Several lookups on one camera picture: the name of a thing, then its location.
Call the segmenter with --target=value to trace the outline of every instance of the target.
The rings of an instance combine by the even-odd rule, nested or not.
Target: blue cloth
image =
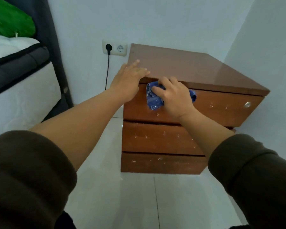
[[[147,86],[146,86],[147,105],[151,110],[155,110],[155,109],[163,106],[164,101],[159,96],[157,96],[155,93],[153,93],[152,87],[159,87],[159,88],[162,88],[163,90],[165,90],[165,87],[163,85],[159,85],[158,81],[151,82],[151,83],[147,84]],[[190,96],[192,98],[192,101],[194,102],[197,99],[195,91],[189,89],[189,92],[190,92]]]

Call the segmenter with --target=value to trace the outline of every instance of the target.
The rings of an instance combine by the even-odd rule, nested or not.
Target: round drawer lock
[[[250,106],[251,106],[251,102],[247,102],[247,103],[245,103],[245,105],[244,105],[245,108],[249,108]]]

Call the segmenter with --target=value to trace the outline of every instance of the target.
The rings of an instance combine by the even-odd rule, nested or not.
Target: tile grout line
[[[159,229],[161,229],[161,228],[160,228],[160,218],[159,218],[159,209],[158,209],[158,200],[157,200],[157,191],[156,191],[156,181],[155,181],[155,177],[154,177],[154,185],[155,185],[155,194],[156,194],[156,203],[157,203],[158,223],[159,223]]]

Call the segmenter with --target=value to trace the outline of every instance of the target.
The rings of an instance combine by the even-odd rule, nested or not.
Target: hand
[[[188,88],[175,77],[171,77],[170,80],[162,77],[158,83],[166,90],[152,87],[152,91],[163,99],[164,107],[172,117],[179,120],[182,116],[197,111],[193,106]]]
[[[139,62],[137,60],[128,67],[127,64],[123,64],[110,85],[110,88],[115,89],[116,93],[121,93],[124,102],[134,98],[139,90],[140,79],[150,74],[146,68],[137,67]]]

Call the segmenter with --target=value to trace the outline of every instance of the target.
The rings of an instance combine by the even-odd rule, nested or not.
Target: green pillow
[[[0,0],[0,35],[5,37],[33,37],[36,29],[33,19],[10,3]]]

